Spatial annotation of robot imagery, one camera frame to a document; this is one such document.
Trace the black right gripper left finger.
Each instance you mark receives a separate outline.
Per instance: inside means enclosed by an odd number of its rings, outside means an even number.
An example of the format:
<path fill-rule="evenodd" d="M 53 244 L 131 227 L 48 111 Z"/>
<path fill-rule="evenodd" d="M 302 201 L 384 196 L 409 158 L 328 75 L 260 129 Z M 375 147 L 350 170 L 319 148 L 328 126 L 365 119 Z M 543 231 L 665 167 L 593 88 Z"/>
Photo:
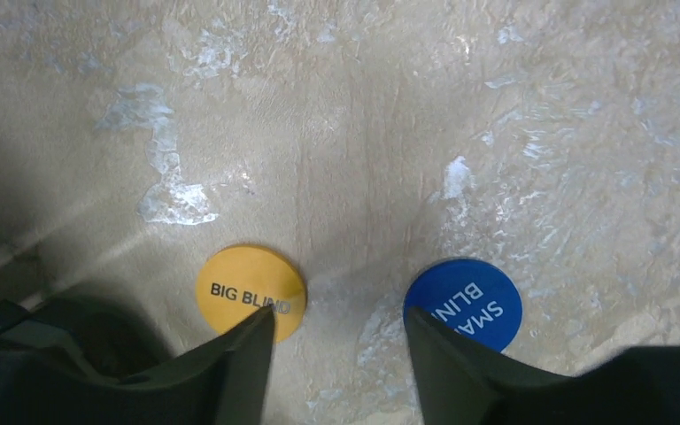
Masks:
<path fill-rule="evenodd" d="M 275 318 L 261 307 L 226 334 L 119 382 L 49 352 L 0 350 L 0 424 L 259 424 Z"/>

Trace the yellow big blind button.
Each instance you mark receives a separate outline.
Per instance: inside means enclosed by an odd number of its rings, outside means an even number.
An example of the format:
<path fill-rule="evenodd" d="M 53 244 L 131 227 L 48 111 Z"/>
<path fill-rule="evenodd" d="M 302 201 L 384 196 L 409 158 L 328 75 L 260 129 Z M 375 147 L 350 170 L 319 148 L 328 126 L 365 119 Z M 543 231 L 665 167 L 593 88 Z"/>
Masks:
<path fill-rule="evenodd" d="M 210 257 L 197 276 L 195 297 L 205 322 L 219 335 L 271 307 L 277 343 L 298 330 L 307 308 L 307 287 L 298 268 L 278 251 L 257 244 L 231 245 Z"/>

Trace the blue small blind button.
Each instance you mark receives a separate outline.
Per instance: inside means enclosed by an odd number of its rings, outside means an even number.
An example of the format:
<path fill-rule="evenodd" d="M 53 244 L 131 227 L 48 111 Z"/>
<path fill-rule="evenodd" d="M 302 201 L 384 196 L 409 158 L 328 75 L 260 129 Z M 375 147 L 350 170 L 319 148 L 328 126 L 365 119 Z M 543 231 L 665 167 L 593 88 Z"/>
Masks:
<path fill-rule="evenodd" d="M 459 335 L 496 352 L 513 342 L 523 303 L 513 281 L 480 259 L 437 262 L 419 273 L 403 302 L 403 315 L 418 308 Z"/>

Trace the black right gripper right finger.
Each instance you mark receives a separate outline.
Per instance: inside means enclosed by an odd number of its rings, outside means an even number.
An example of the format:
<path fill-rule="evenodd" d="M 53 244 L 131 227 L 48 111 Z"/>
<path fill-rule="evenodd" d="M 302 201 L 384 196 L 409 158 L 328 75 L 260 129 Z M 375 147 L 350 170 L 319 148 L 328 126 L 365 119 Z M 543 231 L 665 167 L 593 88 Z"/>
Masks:
<path fill-rule="evenodd" d="M 680 424 L 680 346 L 633 346 L 565 376 L 493 351 L 418 307 L 404 323 L 426 424 Z"/>

